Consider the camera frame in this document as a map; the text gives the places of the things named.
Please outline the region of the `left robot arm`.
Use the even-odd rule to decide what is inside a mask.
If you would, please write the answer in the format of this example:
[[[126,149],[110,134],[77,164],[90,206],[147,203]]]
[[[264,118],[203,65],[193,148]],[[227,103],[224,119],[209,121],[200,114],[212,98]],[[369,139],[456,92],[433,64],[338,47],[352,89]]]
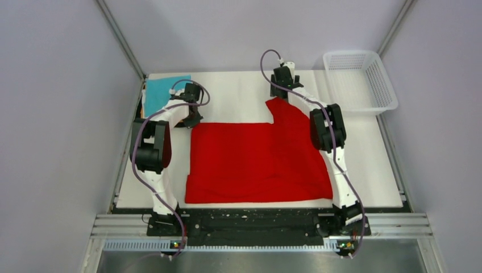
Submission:
[[[182,219],[176,211],[178,202],[174,197],[167,168],[172,159],[171,131],[180,126],[192,129],[203,119],[198,108],[210,102],[205,88],[188,79],[182,90],[170,89],[171,97],[160,110],[146,118],[136,118],[132,123],[130,160],[135,177],[149,189],[153,198],[154,222],[169,235],[182,228]]]

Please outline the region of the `red t shirt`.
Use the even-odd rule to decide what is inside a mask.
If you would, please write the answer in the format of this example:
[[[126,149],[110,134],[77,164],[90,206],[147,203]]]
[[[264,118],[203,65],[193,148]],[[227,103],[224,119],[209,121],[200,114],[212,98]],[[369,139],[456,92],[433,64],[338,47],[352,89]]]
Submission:
[[[192,131],[188,204],[331,199],[329,172],[309,118],[268,100],[272,123],[202,123]]]

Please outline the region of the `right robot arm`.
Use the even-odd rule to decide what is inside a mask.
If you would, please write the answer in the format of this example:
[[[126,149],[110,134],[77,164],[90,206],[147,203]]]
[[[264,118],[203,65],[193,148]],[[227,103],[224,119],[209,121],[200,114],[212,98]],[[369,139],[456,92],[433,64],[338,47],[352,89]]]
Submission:
[[[293,64],[283,63],[275,68],[268,82],[272,97],[287,99],[291,94],[307,108],[311,143],[329,162],[333,226],[338,233],[349,234],[364,219],[364,207],[347,172],[344,158],[347,133],[340,106],[311,95],[294,74]]]

